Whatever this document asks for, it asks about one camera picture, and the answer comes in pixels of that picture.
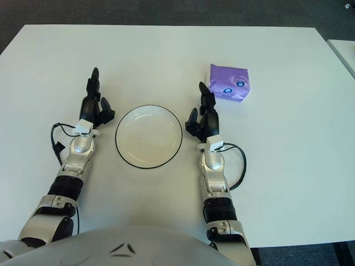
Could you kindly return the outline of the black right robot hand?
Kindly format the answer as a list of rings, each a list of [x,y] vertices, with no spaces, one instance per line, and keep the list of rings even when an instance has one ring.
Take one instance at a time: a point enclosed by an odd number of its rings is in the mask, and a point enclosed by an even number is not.
[[[208,137],[219,134],[219,116],[215,110],[214,93],[203,82],[199,82],[199,89],[201,93],[201,106],[199,109],[201,120],[197,121],[197,108],[193,108],[189,119],[185,123],[185,129],[190,135],[197,137],[203,143],[206,142]]]

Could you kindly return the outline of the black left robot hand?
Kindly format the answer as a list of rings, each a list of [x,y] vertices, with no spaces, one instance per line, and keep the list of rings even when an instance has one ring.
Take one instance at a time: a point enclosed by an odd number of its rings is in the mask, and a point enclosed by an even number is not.
[[[107,124],[115,117],[115,111],[111,108],[105,97],[101,97],[99,69],[93,69],[91,77],[87,82],[87,95],[82,101],[80,108],[80,119],[84,119],[93,124],[93,129],[96,129],[102,124]]]

